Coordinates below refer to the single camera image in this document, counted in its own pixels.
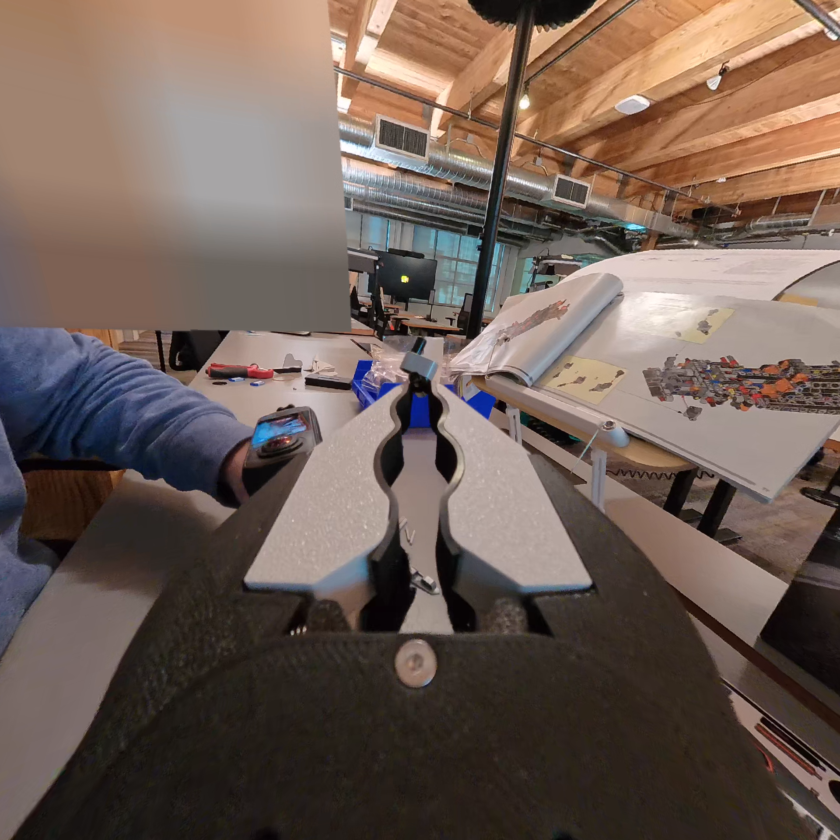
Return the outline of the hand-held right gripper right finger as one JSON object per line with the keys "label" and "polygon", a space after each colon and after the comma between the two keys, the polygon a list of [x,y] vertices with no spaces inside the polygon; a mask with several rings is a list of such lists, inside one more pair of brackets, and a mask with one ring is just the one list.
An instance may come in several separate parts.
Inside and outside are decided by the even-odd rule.
{"label": "hand-held right gripper right finger", "polygon": [[497,601],[527,613],[535,597],[588,592],[592,578],[527,451],[443,386],[432,386],[429,416],[446,483],[437,575],[453,630],[474,632]]}

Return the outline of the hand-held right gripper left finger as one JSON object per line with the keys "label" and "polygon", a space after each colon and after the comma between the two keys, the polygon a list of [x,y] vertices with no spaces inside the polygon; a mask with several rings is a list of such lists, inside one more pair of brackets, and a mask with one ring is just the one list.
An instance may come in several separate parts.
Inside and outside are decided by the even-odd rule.
{"label": "hand-held right gripper left finger", "polygon": [[245,575],[246,589],[336,602],[352,626],[399,630],[408,558],[392,486],[404,466],[407,421],[404,384],[315,447]]}

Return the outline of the black lego connector piece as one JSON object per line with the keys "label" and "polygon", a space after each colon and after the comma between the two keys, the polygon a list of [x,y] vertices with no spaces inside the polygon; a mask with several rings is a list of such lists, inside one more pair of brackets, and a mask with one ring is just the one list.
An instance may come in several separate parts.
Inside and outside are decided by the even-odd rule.
{"label": "black lego connector piece", "polygon": [[[437,362],[436,356],[434,354],[434,350],[429,350],[427,348],[429,339],[426,337],[415,337],[414,343],[412,348],[408,351],[409,352],[418,352],[420,354],[425,355],[428,358],[432,358]],[[410,417],[410,427],[411,428],[430,428],[431,421],[430,421],[430,393],[431,393],[431,383],[432,381],[428,381],[425,379],[416,376],[415,374],[408,376],[408,387],[409,392],[412,396],[412,404],[411,404],[411,417]]]}

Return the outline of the person's left forearm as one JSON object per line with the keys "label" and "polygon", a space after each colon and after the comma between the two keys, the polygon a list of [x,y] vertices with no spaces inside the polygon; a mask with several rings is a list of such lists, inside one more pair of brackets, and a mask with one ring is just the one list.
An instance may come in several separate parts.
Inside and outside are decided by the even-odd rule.
{"label": "person's left forearm", "polygon": [[1,329],[2,427],[15,460],[99,459],[223,504],[249,497],[248,426],[150,364],[64,329]]}

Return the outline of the white book stand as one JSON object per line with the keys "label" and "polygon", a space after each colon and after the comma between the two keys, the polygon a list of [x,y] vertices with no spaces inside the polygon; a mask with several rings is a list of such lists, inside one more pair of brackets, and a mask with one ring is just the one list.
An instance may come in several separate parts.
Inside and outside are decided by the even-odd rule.
{"label": "white book stand", "polygon": [[521,440],[517,411],[537,417],[546,424],[588,443],[591,452],[590,499],[605,509],[606,459],[609,453],[638,466],[655,471],[675,471],[675,479],[665,502],[665,510],[679,517],[698,474],[696,465],[648,442],[627,430],[615,419],[596,410],[552,396],[535,387],[526,387],[503,375],[473,375],[471,381],[507,405],[514,437]]}

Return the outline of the blue bin with square label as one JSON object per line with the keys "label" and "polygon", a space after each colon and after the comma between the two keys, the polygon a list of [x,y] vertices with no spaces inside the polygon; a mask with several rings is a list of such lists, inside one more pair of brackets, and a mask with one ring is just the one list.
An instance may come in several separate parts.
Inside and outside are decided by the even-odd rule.
{"label": "blue bin with square label", "polygon": [[[400,384],[404,383],[403,381],[399,384],[385,384],[383,385],[383,387],[375,390],[368,388],[363,383],[363,379],[364,376],[370,371],[371,364],[372,360],[362,360],[358,362],[352,377],[353,383],[351,391],[356,395],[362,408],[367,408],[371,406],[384,394],[390,392]],[[476,410],[478,414],[483,416],[485,419],[490,418],[491,411],[494,405],[496,404],[496,398],[494,396],[481,390],[476,391],[474,395],[472,395],[469,399],[465,401],[470,407]]]}

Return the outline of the clear plastic bags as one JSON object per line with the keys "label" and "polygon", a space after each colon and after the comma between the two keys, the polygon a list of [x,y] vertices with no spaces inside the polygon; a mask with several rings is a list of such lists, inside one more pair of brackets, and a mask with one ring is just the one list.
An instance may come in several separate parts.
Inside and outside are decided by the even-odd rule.
{"label": "clear plastic bags", "polygon": [[[363,383],[370,389],[379,389],[385,384],[399,384],[407,380],[407,374],[401,365],[404,356],[413,349],[419,336],[395,335],[385,338],[382,346],[374,346],[370,371],[364,376]],[[440,380],[444,372],[445,349],[447,340],[442,337],[426,338],[423,355],[437,363],[433,381]]]}

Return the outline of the instruction booklet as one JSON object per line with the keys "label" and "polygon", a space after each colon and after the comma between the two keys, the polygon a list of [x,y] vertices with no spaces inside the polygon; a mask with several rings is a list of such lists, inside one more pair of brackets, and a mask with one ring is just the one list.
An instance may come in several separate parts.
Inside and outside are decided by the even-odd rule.
{"label": "instruction booklet", "polygon": [[662,250],[510,297],[450,362],[770,502],[838,427],[838,251]]}

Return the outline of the black pole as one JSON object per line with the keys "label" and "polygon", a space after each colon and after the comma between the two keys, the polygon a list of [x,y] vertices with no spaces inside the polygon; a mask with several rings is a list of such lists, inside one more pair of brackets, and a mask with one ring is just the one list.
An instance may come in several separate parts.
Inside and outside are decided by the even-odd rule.
{"label": "black pole", "polygon": [[507,91],[498,129],[486,218],[481,230],[473,299],[465,332],[466,337],[472,340],[480,332],[484,313],[519,100],[524,74],[529,63],[532,32],[536,27],[558,28],[573,23],[592,8],[593,1],[470,1],[469,5],[480,17],[491,24],[513,25],[515,37],[511,49]]}

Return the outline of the sticker sheet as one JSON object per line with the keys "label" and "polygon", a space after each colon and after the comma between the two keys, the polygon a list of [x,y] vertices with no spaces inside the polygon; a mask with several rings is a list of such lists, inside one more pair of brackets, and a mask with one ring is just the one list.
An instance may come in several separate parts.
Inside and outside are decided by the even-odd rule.
{"label": "sticker sheet", "polygon": [[810,744],[723,679],[739,724],[814,838],[839,838],[839,772]]}

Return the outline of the black wall monitor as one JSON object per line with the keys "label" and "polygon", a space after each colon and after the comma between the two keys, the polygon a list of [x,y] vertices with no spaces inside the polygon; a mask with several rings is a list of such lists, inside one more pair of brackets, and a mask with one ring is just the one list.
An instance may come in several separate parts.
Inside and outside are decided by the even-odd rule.
{"label": "black wall monitor", "polygon": [[379,252],[376,279],[381,292],[397,301],[428,303],[436,283],[435,259]]}

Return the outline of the silver ventilation duct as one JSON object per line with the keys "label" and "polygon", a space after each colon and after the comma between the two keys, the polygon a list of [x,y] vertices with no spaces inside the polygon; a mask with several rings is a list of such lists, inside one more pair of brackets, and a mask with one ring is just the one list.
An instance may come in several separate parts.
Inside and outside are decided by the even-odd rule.
{"label": "silver ventilation duct", "polygon": [[[349,115],[339,115],[339,141],[343,152],[355,154],[369,161],[396,165],[410,172],[488,191],[494,164],[479,156],[460,150],[450,150],[430,136],[428,161],[416,160],[403,154],[388,153],[374,147],[374,124]],[[593,191],[586,208],[578,208],[553,200],[556,175],[538,174],[521,167],[509,166],[505,196],[553,207],[582,217],[612,220],[628,229],[646,229],[660,235],[693,238],[695,230],[677,223],[670,216],[644,209],[621,198],[603,196]]]}

